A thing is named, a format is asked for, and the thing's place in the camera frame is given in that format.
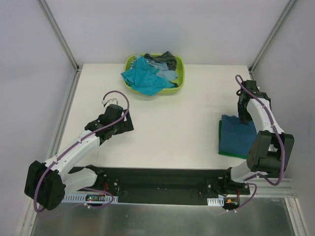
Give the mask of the dark blue t shirt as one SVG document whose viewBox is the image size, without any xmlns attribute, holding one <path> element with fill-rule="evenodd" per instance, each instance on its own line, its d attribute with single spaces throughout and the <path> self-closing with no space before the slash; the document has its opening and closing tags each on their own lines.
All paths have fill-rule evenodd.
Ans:
<svg viewBox="0 0 315 236">
<path fill-rule="evenodd" d="M 229 152 L 247 157 L 256 138 L 256 129 L 253 121 L 248 125 L 240 123 L 236 116 L 222 115 L 220 148 Z"/>
</svg>

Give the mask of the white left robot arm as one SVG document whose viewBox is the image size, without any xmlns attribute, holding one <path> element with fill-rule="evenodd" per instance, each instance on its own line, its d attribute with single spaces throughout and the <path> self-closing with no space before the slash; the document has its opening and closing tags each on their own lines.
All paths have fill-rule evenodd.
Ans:
<svg viewBox="0 0 315 236">
<path fill-rule="evenodd" d="M 108 105 L 104 114 L 89 122 L 67 148 L 44 162 L 30 164 L 24 193 L 33 199 L 34 204 L 53 210 L 66 195 L 75 191 L 86 187 L 93 191 L 104 190 L 105 173 L 100 168 L 87 165 L 75 173 L 70 170 L 112 136 L 132 130 L 129 111 L 116 104 Z"/>
</svg>

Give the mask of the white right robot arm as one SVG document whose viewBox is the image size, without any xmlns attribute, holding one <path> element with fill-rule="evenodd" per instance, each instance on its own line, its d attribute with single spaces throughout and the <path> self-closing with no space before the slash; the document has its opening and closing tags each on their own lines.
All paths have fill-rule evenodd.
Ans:
<svg viewBox="0 0 315 236">
<path fill-rule="evenodd" d="M 219 120 L 219 154 L 244 157 L 245 161 L 229 168 L 221 182 L 223 194 L 233 194 L 256 177 L 270 185 L 281 183 L 294 137 L 278 125 L 271 109 L 271 99 L 261 92 L 256 81 L 244 81 L 236 75 L 240 89 L 238 116 L 222 115 Z"/>
</svg>

